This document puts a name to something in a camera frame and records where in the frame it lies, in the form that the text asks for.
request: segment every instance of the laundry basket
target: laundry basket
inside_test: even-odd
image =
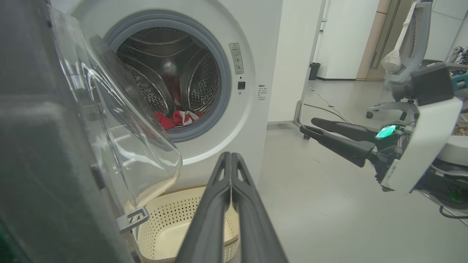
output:
[[[176,259],[204,191],[205,187],[174,191],[146,205],[150,219],[134,231],[144,262]],[[224,223],[224,262],[231,260],[238,247],[239,216],[231,205]]]

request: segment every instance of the chair backrest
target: chair backrest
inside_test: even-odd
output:
[[[384,86],[388,90],[391,91],[392,86],[395,84],[404,83],[410,77],[410,73],[416,71],[421,65],[429,41],[431,10],[431,2],[416,4],[413,17],[409,22],[408,31],[406,32],[406,43],[400,49],[402,68],[397,73],[387,73],[385,75]]]

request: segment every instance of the floor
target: floor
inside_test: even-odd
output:
[[[392,100],[382,83],[309,85],[355,124],[379,128],[400,116],[379,111],[366,118],[367,107]],[[304,103],[331,109],[312,91]],[[313,117],[339,120],[304,106],[302,123]],[[467,262],[468,227],[442,217],[417,192],[383,192],[370,164],[359,168],[315,140],[304,140],[292,124],[269,125],[258,190],[291,263]],[[240,253],[232,262],[240,262]]]

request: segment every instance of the warning label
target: warning label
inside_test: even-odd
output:
[[[266,100],[266,94],[267,94],[267,88],[265,85],[258,85],[257,89],[257,100],[258,101],[264,101]]]
[[[239,47],[239,43],[229,44],[229,47],[231,48],[236,75],[244,74],[244,64],[242,63],[241,48]]]

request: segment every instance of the washing machine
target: washing machine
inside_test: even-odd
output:
[[[128,66],[156,113],[200,117],[167,130],[183,157],[173,189],[207,182],[240,153],[258,183],[281,0],[52,0]]]

